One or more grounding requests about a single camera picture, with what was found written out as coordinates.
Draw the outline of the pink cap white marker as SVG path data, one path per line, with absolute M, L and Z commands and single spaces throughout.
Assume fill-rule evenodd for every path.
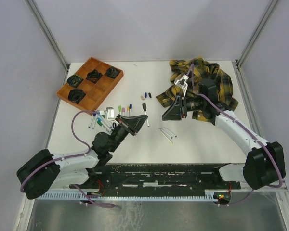
M 161 134 L 166 138 L 166 140 L 167 140 L 170 144 L 173 144 L 172 139 L 168 138 L 168 137 L 160 130 L 160 128 L 159 128 L 158 130 L 161 132 Z

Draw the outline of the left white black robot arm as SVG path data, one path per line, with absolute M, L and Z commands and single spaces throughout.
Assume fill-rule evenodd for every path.
M 21 183 L 20 191 L 32 200 L 50 189 L 73 184 L 93 187 L 97 176 L 88 170 L 104 166 L 123 140 L 129 134 L 135 136 L 147 119 L 147 115 L 117 115 L 116 127 L 110 133 L 99 132 L 88 149 L 80 153 L 52 154 L 48 149 L 39 151 L 16 173 Z

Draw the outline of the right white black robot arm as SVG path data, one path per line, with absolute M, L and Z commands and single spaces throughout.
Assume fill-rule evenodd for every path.
M 188 112 L 201 111 L 213 125 L 225 132 L 246 155 L 243 164 L 224 164 L 217 168 L 211 182 L 223 188 L 229 181 L 245 182 L 252 189 L 264 186 L 279 188 L 285 177 L 283 147 L 278 142 L 269 142 L 247 128 L 227 104 L 219 101 L 216 84 L 212 79 L 203 79 L 192 97 L 187 97 L 189 77 L 183 75 L 174 82 L 182 91 L 162 115 L 163 121 L 179 121 Z

